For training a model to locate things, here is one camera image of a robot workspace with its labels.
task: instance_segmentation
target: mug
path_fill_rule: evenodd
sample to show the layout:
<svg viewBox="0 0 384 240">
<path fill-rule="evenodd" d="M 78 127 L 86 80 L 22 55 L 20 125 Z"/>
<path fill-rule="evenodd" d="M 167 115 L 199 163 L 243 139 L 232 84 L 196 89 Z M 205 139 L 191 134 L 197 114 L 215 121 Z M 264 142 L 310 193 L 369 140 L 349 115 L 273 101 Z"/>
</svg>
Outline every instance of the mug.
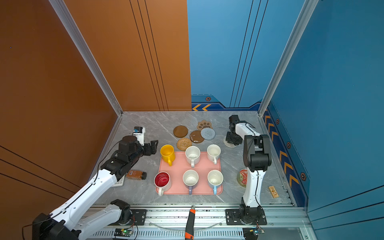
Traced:
<svg viewBox="0 0 384 240">
<path fill-rule="evenodd" d="M 185 156 L 187 157 L 187 162 L 194 168 L 200 161 L 200 149 L 195 146 L 190 146 L 186 149 Z"/>
<path fill-rule="evenodd" d="M 214 164 L 217 164 L 217 160 L 220 158 L 220 153 L 220 147 L 215 144 L 209 145 L 207 148 L 208 159 Z"/>
<path fill-rule="evenodd" d="M 199 175 L 195 170 L 187 170 L 183 175 L 183 182 L 189 189 L 189 195 L 192 195 L 192 189 L 197 186 Z"/>
<path fill-rule="evenodd" d="M 169 144 L 164 145 L 160 149 L 160 154 L 165 162 L 167 162 L 170 166 L 172 166 L 172 162 L 175 160 L 175 150 Z"/>
<path fill-rule="evenodd" d="M 163 196 L 163 193 L 170 189 L 172 181 L 167 172 L 159 172 L 155 176 L 155 186 L 159 188 L 159 196 Z"/>
<path fill-rule="evenodd" d="M 217 193 L 217 188 L 223 183 L 223 174 L 219 170 L 212 170 L 208 173 L 208 185 Z"/>
</svg>

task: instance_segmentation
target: blue wall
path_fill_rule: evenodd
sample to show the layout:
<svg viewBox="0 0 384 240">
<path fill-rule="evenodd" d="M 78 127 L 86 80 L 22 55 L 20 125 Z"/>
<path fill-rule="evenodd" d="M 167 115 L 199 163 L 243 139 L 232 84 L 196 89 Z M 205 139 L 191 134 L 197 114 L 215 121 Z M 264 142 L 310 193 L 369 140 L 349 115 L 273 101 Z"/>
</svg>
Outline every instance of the blue wall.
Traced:
<svg viewBox="0 0 384 240">
<path fill-rule="evenodd" d="M 188 0 L 192 95 L 214 96 L 227 108 L 260 101 L 303 3 Z"/>
<path fill-rule="evenodd" d="M 384 238 L 383 13 L 378 0 L 319 1 L 272 98 L 320 240 Z"/>
</svg>

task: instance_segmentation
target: cable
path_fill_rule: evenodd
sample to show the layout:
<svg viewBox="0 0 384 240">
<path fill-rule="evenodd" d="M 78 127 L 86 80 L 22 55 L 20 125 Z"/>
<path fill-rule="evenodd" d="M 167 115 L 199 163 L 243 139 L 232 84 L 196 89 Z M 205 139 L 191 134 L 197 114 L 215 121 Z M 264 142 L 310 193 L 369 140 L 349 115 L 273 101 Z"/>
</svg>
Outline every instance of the cable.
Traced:
<svg viewBox="0 0 384 240">
<path fill-rule="evenodd" d="M 105 155 L 105 157 L 103 157 L 103 159 L 102 160 L 100 160 L 100 162 L 99 162 L 99 164 L 97 165 L 97 172 L 96 172 L 96 177 L 95 177 L 95 181 L 93 181 L 93 182 L 96 182 L 96 179 L 97 179 L 97 177 L 98 177 L 98 175 L 99 175 L 99 167 L 100 167 L 100 163 L 102 163 L 103 162 L 103 160 L 108 156 L 108 154 L 111 152 L 111 150 L 116 146 L 116 144 L 118 144 L 120 141 L 118 141 L 117 143 L 115 143 L 114 145 L 113 145 L 113 147 L 111 147 L 111 149 L 107 152 L 107 154 Z"/>
<path fill-rule="evenodd" d="M 57 217 L 60 213 L 61 213 L 61 212 L 59 212 L 58 214 L 56 214 L 56 215 L 53 216 L 53 217 L 50 217 L 50 218 L 48 218 L 48 219 L 45 219 L 44 221 L 36 222 L 36 223 L 32 223 L 32 224 L 28 224 L 28 225 L 23 226 L 23 227 L 22 227 L 22 237 L 23 237 L 23 240 L 25 240 L 25 237 L 24 237 L 24 228 L 25 228 L 25 227 L 29 227 L 29 226 L 32 226 L 32 225 L 35 225 L 35 224 L 39 224 L 39 223 L 42 223 L 42 222 L 51 220 L 51 219 Z"/>
<path fill-rule="evenodd" d="M 100 162 L 99 162 L 99 164 L 97 165 L 97 173 L 96 173 L 96 177 L 95 177 L 95 180 L 93 181 L 93 182 L 96 182 L 96 179 L 97 179 L 97 177 L 98 177 L 98 175 L 99 175 L 99 168 L 100 168 L 100 164 L 103 162 L 103 160 L 108 156 L 108 154 L 111 152 L 111 150 L 116 146 L 116 144 L 118 144 L 120 141 L 118 141 L 117 143 L 115 143 L 112 147 L 111 147 L 111 149 L 107 152 L 107 154 L 105 155 L 105 157 L 103 158 L 103 159 L 101 159 L 100 160 Z M 91 185 L 89 185 L 88 187 L 87 187 L 87 189 L 85 189 L 84 190 L 84 192 L 82 192 L 75 200 L 73 200 L 68 206 L 66 206 L 64 209 L 67 209 L 68 207 L 70 207 L 71 205 L 72 205 L 72 203 L 74 203 L 77 199 L 79 199 L 79 197 L 81 197 L 81 195 L 83 195 L 83 193 L 85 193 L 90 187 L 92 186 L 92 184 Z"/>
<path fill-rule="evenodd" d="M 258 171 L 258 170 L 256 170 L 256 171 L 257 171 L 257 183 L 256 183 L 256 191 L 257 191 L 257 187 L 259 186 L 259 171 Z M 264 211 L 262 205 L 257 201 L 257 197 L 256 197 L 256 195 L 255 195 L 255 199 L 256 199 L 256 203 L 257 203 L 257 204 L 260 206 L 260 208 Z M 259 225 L 259 221 L 258 221 L 258 220 L 256 220 L 256 224 L 257 224 L 257 228 L 261 228 L 263 231 L 265 231 L 262 227 L 260 227 L 260 225 Z"/>
<path fill-rule="evenodd" d="M 136 228 L 137 228 L 137 234 L 136 234 L 136 237 L 135 237 L 135 239 L 134 239 L 134 240 L 136 240 L 136 238 L 137 238 L 137 235 L 139 234 L 139 227 L 137 226 L 137 224 L 136 224 Z"/>
<path fill-rule="evenodd" d="M 116 144 L 117 143 L 115 143 L 114 145 L 113 145 L 113 147 L 111 147 L 111 149 L 108 151 L 108 153 L 105 155 L 105 157 L 99 162 L 99 164 L 98 164 L 98 167 L 97 167 L 97 174 L 96 174 L 96 178 L 95 178 L 95 181 L 96 181 L 96 179 L 97 179 L 97 176 L 98 176 L 98 173 L 99 173 L 99 166 L 100 166 L 100 163 L 108 156 L 108 154 L 111 152 L 111 150 L 116 146 Z M 69 206 L 71 206 L 79 197 L 81 197 L 81 195 L 83 195 L 83 193 L 85 193 L 90 187 L 92 186 L 92 184 L 91 185 L 89 185 L 88 187 L 87 187 L 87 189 L 85 189 L 84 190 L 84 192 L 82 192 L 75 200 L 73 200 L 66 208 L 64 208 L 64 209 L 67 209 Z M 52 219 L 52 218 L 55 218 L 55 217 L 57 217 L 59 214 L 61 214 L 62 213 L 62 211 L 61 212 L 59 212 L 58 214 L 56 214 L 55 216 L 53 216 L 53 217 L 51 217 L 51 218 L 49 218 L 49 219 L 46 219 L 46 220 L 44 220 L 44 221 L 41 221 L 41 222 L 37 222 L 37 223 L 32 223 L 32 224 L 29 224 L 29 225 L 25 225 L 24 227 L 22 227 L 22 237 L 23 237 L 23 240 L 25 240 L 25 238 L 24 238 L 24 228 L 25 227 L 28 227 L 28 226 L 32 226 L 32 225 L 34 225 L 34 224 L 38 224 L 38 223 L 42 223 L 42 222 L 45 222 L 45 221 L 48 221 L 48 220 L 50 220 L 50 219 Z"/>
</svg>

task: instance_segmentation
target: orange wall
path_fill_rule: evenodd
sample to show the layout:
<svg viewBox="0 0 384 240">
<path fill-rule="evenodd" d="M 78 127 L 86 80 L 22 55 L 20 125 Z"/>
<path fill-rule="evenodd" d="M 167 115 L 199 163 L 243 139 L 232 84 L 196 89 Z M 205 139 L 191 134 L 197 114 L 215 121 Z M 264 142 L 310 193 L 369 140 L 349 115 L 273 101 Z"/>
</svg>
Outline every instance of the orange wall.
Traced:
<svg viewBox="0 0 384 240">
<path fill-rule="evenodd" d="M 65 0 L 124 111 L 190 110 L 186 0 Z"/>
<path fill-rule="evenodd" d="M 46 0 L 0 8 L 2 239 L 85 184 L 116 114 Z M 30 239 L 31 227 L 26 228 Z"/>
</svg>

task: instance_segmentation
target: paw-shaped coaster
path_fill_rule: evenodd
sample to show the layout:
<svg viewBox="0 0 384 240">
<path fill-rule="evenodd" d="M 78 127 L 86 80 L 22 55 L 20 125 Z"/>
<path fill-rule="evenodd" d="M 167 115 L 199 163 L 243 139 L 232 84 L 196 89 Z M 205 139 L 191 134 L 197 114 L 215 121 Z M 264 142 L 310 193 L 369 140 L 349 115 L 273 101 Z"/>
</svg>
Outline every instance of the paw-shaped coaster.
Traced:
<svg viewBox="0 0 384 240">
<path fill-rule="evenodd" d="M 206 120 L 203 120 L 203 121 L 201 121 L 201 122 L 199 122 L 198 124 L 197 124 L 197 129 L 198 130 L 202 130 L 203 128 L 206 128 L 206 127 L 208 127 L 208 128 L 212 128 L 212 123 L 211 122 L 207 122 Z"/>
</svg>

